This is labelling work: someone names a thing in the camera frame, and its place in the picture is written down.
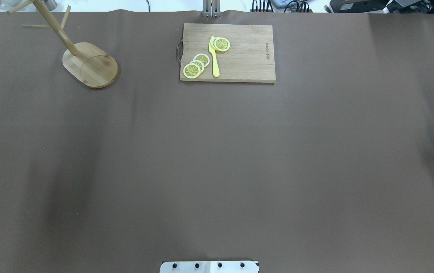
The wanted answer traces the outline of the wooden cup rack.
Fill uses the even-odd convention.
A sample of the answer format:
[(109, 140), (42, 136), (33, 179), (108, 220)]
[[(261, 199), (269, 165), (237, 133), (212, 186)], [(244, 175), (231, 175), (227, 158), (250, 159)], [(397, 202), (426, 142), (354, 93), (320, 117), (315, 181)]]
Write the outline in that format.
[(68, 20), (71, 6), (68, 5), (61, 22), (58, 22), (48, 7), (41, 0), (26, 0), (7, 11), (14, 14), (28, 5), (34, 5), (47, 22), (47, 25), (23, 24), (26, 29), (48, 29), (54, 31), (63, 42), (66, 51), (62, 57), (64, 68), (78, 81), (92, 89), (105, 88), (113, 83), (119, 74), (119, 66), (116, 60), (89, 42), (73, 43), (64, 30)]

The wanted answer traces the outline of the small metal cup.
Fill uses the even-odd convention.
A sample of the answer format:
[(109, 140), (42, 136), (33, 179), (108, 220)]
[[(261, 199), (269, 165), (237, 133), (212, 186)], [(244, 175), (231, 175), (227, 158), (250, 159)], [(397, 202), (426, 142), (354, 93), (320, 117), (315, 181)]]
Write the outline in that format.
[(56, 0), (42, 0), (42, 3), (44, 3), (49, 11), (54, 11), (58, 5)]

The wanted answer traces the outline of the yellow plastic knife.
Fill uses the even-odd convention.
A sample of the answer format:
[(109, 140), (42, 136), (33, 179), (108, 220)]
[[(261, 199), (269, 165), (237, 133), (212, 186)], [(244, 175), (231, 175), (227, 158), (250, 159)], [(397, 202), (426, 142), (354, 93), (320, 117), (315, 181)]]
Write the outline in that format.
[(216, 51), (212, 50), (208, 44), (208, 51), (210, 53), (210, 55), (212, 56), (212, 75), (215, 78), (218, 78), (220, 76), (220, 70), (219, 70), (219, 66), (218, 66), (218, 62), (217, 62), (217, 55), (216, 55)]

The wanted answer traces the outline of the lemon slice front stack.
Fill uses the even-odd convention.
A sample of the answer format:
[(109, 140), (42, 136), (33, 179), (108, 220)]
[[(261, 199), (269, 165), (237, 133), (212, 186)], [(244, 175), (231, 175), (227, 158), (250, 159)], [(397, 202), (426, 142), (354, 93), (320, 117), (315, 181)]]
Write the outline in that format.
[(201, 74), (199, 73), (199, 67), (195, 64), (185, 65), (182, 73), (187, 79), (196, 79)]

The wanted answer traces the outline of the lemon slice stack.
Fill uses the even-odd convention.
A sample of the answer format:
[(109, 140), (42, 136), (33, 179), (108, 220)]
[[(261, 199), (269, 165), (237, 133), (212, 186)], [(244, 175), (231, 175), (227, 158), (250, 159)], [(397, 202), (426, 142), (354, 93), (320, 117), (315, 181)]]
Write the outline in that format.
[(196, 79), (201, 74), (199, 73), (199, 67), (195, 64), (185, 65), (182, 73), (187, 79)]
[(195, 64), (199, 68), (199, 73), (202, 73), (205, 69), (205, 64), (200, 60), (193, 60), (189, 64)]
[(207, 67), (210, 63), (210, 57), (204, 53), (196, 54), (193, 60), (202, 62), (204, 67)]

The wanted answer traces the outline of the lemon slice middle stack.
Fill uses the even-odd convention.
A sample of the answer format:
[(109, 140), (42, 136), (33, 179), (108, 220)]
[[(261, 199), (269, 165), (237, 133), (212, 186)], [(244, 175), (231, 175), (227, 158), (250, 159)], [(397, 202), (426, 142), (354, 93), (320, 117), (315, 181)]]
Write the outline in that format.
[(205, 69), (205, 64), (200, 60), (193, 60), (189, 64), (195, 64), (199, 68), (199, 73), (202, 73)]

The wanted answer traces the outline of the lemon slice rear stack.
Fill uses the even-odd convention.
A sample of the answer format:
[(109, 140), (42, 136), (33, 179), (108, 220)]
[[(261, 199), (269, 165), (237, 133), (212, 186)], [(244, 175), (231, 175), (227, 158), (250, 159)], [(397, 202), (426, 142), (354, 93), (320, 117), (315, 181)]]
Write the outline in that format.
[(204, 53), (196, 54), (193, 60), (202, 62), (204, 67), (207, 67), (210, 63), (210, 57)]

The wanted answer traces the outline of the wooden cutting board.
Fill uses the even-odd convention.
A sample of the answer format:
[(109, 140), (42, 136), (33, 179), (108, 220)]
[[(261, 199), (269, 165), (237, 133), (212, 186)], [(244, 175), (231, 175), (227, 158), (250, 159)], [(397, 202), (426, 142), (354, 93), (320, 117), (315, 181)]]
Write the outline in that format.
[[(218, 78), (212, 75), (212, 56), (208, 51), (211, 36), (230, 41), (227, 52), (216, 51)], [(193, 61), (196, 54), (204, 53), (210, 57), (210, 63), (194, 82), (276, 82), (273, 27), (270, 25), (185, 23), (182, 46), (179, 72), (182, 81), (190, 80), (182, 73), (184, 66)]]

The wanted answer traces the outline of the lemon slice by knife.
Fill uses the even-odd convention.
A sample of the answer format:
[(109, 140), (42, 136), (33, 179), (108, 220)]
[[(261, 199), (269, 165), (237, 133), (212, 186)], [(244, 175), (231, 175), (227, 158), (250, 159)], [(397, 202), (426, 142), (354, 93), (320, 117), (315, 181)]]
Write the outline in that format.
[(230, 49), (230, 41), (224, 37), (215, 37), (214, 44), (219, 52), (227, 52)]

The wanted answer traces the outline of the lemon slice under knife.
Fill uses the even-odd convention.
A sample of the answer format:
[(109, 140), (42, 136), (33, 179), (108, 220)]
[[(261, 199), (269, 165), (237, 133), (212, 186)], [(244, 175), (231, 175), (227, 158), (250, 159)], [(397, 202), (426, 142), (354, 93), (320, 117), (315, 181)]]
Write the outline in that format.
[(211, 48), (212, 50), (217, 51), (217, 49), (215, 48), (214, 41), (215, 41), (215, 36), (212, 36), (212, 37), (210, 38), (210, 41), (209, 41), (209, 46), (210, 46), (210, 48)]

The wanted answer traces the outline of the black monitor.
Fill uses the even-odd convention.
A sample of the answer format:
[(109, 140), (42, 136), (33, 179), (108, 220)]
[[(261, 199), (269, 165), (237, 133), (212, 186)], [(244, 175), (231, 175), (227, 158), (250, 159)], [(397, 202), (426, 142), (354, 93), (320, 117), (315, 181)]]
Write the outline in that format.
[(331, 0), (326, 8), (331, 13), (434, 14), (434, 0)]

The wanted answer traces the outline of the aluminium frame post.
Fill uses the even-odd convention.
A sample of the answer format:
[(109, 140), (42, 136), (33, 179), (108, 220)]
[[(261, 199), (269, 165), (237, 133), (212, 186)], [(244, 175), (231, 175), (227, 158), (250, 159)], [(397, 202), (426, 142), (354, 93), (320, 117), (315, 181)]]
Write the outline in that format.
[(203, 0), (202, 1), (202, 16), (218, 18), (221, 16), (221, 1), (220, 0)]

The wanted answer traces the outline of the white pedestal base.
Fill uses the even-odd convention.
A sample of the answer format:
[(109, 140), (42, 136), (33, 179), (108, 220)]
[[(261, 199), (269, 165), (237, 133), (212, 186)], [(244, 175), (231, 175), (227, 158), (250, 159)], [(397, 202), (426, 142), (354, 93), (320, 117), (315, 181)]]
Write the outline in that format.
[(259, 273), (258, 261), (167, 261), (161, 264), (160, 273)]

